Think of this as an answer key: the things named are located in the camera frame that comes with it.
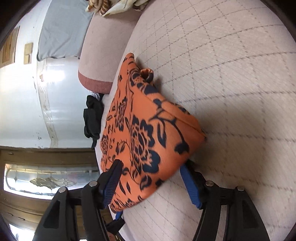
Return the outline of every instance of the metal screw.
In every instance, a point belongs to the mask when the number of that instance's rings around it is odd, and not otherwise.
[[[66,191],[66,188],[65,187],[61,187],[60,189],[59,189],[59,193],[63,193],[63,192],[65,192]]]
[[[95,187],[97,184],[98,184],[98,183],[97,183],[96,181],[91,181],[91,182],[89,183],[89,185],[90,185],[91,187]]]
[[[243,186],[238,186],[237,189],[238,189],[240,192],[243,192],[243,191],[244,191],[244,187],[243,187]]]
[[[212,187],[214,185],[214,183],[212,181],[206,181],[205,184],[208,186],[208,187]]]

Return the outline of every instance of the black floral pattern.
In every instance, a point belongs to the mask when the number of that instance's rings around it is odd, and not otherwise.
[[[126,103],[128,99],[125,96],[124,99],[119,103],[118,105],[118,112],[116,114],[115,118],[115,128],[118,128],[119,131],[123,131],[124,128],[124,113],[126,111]]]
[[[101,140],[102,170],[107,171],[115,159],[124,164],[110,204],[113,212],[138,204],[161,186],[167,179],[163,169],[168,158],[175,161],[169,168],[172,175],[182,159],[192,153],[187,141],[193,138],[184,136],[184,122],[180,121],[189,113],[160,95],[153,77],[152,70],[139,69],[133,54],[126,56]],[[190,134],[196,140],[201,138],[196,131]]]
[[[134,166],[137,168],[139,174],[144,172],[156,173],[158,172],[158,164],[160,157],[157,152],[151,148],[155,141],[152,137],[153,126],[139,119],[134,115],[131,123],[131,156]]]
[[[108,147],[109,147],[109,137],[107,135],[103,135],[101,140],[101,150],[104,155],[107,155]]]

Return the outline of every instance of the black cloth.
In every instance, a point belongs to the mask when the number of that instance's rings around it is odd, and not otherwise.
[[[101,120],[104,111],[104,105],[101,100],[89,95],[86,98],[87,109],[84,109],[84,135],[93,139],[92,149],[96,147],[97,140],[101,133]]]

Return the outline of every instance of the glass panel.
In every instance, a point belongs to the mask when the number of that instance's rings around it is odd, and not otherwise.
[[[14,225],[9,225],[12,234],[18,241],[32,241],[34,237],[34,231],[24,228],[18,228]]]
[[[60,187],[82,188],[99,178],[96,167],[31,167],[6,164],[4,190],[22,196],[52,199]]]

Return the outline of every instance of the window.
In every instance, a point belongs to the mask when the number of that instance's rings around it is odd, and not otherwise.
[[[4,43],[0,51],[0,68],[15,62],[15,49],[17,45],[17,35],[20,27],[15,28]]]
[[[6,164],[4,190],[14,194],[51,200],[60,187],[82,188],[99,178],[96,167],[30,167]]]
[[[32,241],[34,237],[34,231],[16,227],[14,225],[9,225],[12,234],[17,238],[18,241]]]

